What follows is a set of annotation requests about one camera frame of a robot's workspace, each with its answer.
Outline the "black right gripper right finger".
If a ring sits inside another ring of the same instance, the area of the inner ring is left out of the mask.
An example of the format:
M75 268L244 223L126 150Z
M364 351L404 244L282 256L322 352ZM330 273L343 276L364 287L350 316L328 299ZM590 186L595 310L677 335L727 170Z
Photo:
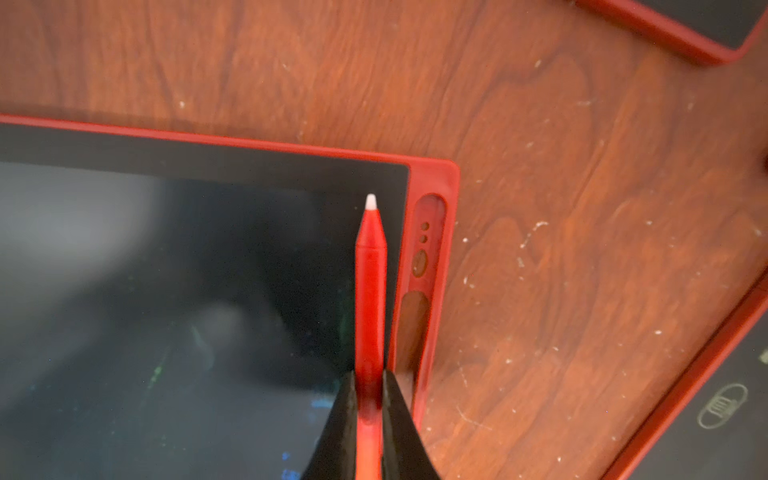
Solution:
M395 375L382 377L382 472L386 480L440 480Z

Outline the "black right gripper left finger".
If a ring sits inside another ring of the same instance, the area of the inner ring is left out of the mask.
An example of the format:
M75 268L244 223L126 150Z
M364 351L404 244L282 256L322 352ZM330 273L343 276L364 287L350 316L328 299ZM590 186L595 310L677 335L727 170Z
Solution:
M301 480L353 480L356 477L358 398L348 372Z

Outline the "red stylus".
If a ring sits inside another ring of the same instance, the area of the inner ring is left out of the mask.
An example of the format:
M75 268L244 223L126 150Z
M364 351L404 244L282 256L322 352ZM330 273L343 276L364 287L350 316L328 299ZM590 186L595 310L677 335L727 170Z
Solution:
M387 243L377 199L366 196L355 245L357 479L380 479Z

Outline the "red tablet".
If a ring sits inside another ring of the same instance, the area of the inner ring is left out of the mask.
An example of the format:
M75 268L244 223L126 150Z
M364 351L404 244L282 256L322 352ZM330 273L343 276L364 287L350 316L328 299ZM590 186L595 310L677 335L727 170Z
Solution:
M355 375L355 245L387 243L384 370L418 430L447 160L5 115L1 475L300 479Z
M700 350L607 479L767 476L767 278Z
M740 59L767 25L767 3L762 0L584 0L577 4L704 65Z

